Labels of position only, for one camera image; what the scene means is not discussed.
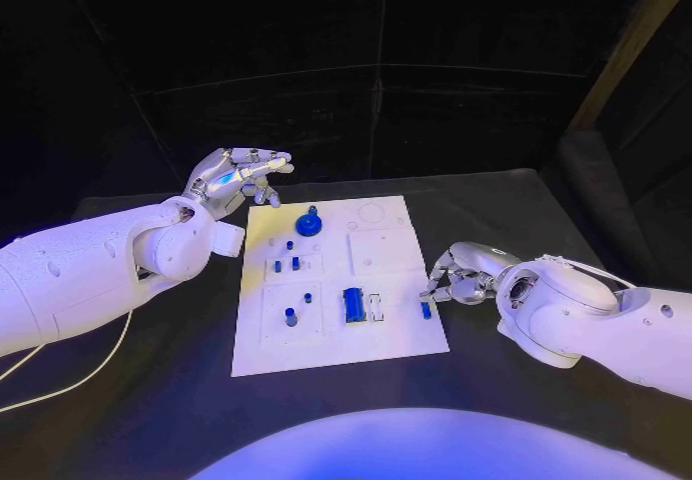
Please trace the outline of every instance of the black table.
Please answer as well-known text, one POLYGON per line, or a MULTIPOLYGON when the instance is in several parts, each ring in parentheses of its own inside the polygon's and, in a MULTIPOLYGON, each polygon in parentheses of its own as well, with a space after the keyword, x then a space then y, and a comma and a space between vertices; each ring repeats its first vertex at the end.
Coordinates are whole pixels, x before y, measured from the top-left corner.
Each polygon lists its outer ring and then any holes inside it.
MULTIPOLYGON (((284 202, 403 194, 427 265, 462 240, 525 259, 551 253, 599 263, 532 170, 306 184, 280 188, 280 194, 284 202)), ((75 218, 168 196, 90 198, 75 218)), ((248 203, 228 222, 244 226, 247 210, 248 203)), ((692 476, 692 403, 620 380, 589 359, 571 370, 540 363, 498 333, 493 302, 440 306, 447 354, 231 378, 241 264, 214 256, 198 278, 136 310, 98 376, 61 397, 3 414, 5 478, 183 478, 287 427, 391 407, 527 420, 692 476)), ((48 346, 3 382, 3 404, 77 381, 121 328, 119 319, 48 346)))

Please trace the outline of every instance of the blue object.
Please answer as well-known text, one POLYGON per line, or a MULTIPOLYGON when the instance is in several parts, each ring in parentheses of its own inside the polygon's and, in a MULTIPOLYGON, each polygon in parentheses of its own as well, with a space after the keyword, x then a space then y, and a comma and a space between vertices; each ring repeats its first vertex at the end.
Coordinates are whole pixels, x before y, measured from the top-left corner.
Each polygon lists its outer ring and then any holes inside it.
POLYGON ((310 205, 307 214, 296 220, 296 231, 299 232, 299 235, 303 235, 305 237, 312 237, 320 233, 322 218, 318 216, 318 207, 315 205, 310 205))
POLYGON ((348 288, 343 291, 346 304, 346 323, 365 321, 364 292, 359 288, 348 288))
POLYGON ((293 308, 286 309, 286 324, 294 327, 299 323, 299 317, 296 316, 296 310, 293 308))
POLYGON ((430 311, 430 303, 421 302, 423 318, 430 320, 433 318, 433 313, 430 311))

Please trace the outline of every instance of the white foam board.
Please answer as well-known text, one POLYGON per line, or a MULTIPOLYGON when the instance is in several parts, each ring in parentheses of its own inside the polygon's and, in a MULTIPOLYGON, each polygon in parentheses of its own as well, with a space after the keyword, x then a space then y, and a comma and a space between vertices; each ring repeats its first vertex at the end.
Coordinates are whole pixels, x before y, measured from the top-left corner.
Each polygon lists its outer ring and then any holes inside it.
POLYGON ((433 318, 423 318, 418 293, 426 286, 404 197, 251 207, 232 376, 449 352, 434 304, 433 318), (323 229, 315 237, 302 237, 294 224, 310 205, 323 229), (294 242, 293 250, 287 241, 294 242), (343 290, 351 287, 364 292, 367 321, 348 324, 343 290), (296 310, 296 327, 286 325, 287 308, 296 310))

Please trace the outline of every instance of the robotic hand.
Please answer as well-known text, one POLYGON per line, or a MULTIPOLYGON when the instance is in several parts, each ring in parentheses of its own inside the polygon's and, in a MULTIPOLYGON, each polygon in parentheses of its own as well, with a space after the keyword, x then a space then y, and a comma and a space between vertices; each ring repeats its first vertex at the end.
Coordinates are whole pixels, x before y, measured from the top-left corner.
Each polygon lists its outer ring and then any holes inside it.
POLYGON ((280 206, 267 182, 292 156, 219 148, 182 196, 83 220, 0 249, 0 355, 96 329, 204 270, 211 252, 238 256, 245 230, 221 220, 245 196, 280 206))
POLYGON ((421 301, 476 305, 486 298, 496 299, 499 332, 544 363, 571 368, 586 355, 630 382, 692 399, 692 294, 636 287, 563 257, 522 262, 456 243, 421 301), (446 273, 450 286, 439 288, 446 273), (594 275, 626 288, 613 292, 594 275))

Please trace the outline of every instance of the blue knob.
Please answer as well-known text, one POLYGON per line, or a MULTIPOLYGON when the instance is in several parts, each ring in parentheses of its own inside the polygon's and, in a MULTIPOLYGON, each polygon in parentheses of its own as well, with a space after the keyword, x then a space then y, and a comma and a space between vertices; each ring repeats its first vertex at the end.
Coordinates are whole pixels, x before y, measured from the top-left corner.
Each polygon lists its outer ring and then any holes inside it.
POLYGON ((293 308, 286 309, 286 324, 294 327, 299 323, 299 317, 296 316, 296 310, 293 308))
POLYGON ((318 216, 318 207, 310 205, 307 214, 296 220, 296 231, 305 237, 318 235, 322 231, 322 218, 318 216))

